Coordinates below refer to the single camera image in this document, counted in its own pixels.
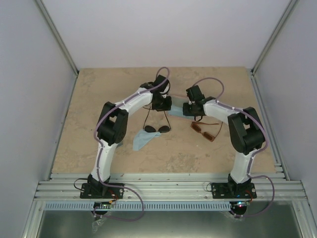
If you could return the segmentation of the light blue cleaning cloth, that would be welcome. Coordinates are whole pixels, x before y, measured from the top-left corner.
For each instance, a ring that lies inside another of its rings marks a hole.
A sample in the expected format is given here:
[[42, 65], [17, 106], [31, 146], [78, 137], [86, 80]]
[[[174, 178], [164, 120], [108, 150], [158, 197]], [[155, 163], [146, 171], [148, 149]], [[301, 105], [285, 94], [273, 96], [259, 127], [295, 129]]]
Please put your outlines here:
[[185, 118], [185, 119], [190, 119], [193, 120], [193, 116], [185, 116], [183, 115], [183, 109], [182, 107], [176, 106], [176, 105], [171, 105], [171, 109], [168, 111], [168, 114], [170, 116], [175, 116], [179, 118]]

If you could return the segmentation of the pink glasses case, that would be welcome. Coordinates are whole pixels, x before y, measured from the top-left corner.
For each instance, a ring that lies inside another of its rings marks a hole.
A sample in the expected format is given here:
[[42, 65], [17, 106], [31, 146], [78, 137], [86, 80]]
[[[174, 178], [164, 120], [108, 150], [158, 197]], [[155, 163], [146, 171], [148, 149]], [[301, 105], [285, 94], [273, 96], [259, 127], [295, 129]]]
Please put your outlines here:
[[184, 103], [188, 103], [188, 98], [185, 96], [171, 95], [172, 105], [175, 107], [183, 107]]

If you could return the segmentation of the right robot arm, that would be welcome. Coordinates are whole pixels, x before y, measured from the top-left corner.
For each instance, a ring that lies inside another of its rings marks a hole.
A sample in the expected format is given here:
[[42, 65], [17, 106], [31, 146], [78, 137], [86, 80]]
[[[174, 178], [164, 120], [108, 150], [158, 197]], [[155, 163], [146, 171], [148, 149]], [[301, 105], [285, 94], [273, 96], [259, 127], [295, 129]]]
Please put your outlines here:
[[256, 198], [255, 186], [250, 171], [255, 155], [262, 151], [266, 142], [265, 130], [257, 111], [248, 107], [235, 108], [221, 103], [214, 97], [205, 97], [198, 85], [186, 90], [188, 103], [183, 104], [183, 115], [212, 117], [228, 125], [230, 141], [236, 150], [234, 165], [228, 175], [228, 182], [212, 182], [214, 199]]

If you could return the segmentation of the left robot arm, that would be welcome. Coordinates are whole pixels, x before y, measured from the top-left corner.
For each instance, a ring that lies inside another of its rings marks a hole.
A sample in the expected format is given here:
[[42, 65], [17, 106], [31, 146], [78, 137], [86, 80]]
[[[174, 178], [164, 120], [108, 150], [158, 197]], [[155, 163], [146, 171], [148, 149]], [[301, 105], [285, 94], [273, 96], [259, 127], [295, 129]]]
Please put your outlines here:
[[115, 150], [126, 135], [128, 119], [142, 107], [152, 104], [156, 111], [168, 111], [171, 97], [167, 77], [157, 75], [154, 82], [142, 84], [131, 96], [117, 103], [106, 102], [96, 125], [94, 138], [98, 142], [95, 167], [82, 185], [82, 198], [105, 198], [110, 187], [121, 188], [123, 184], [110, 184], [110, 168]]

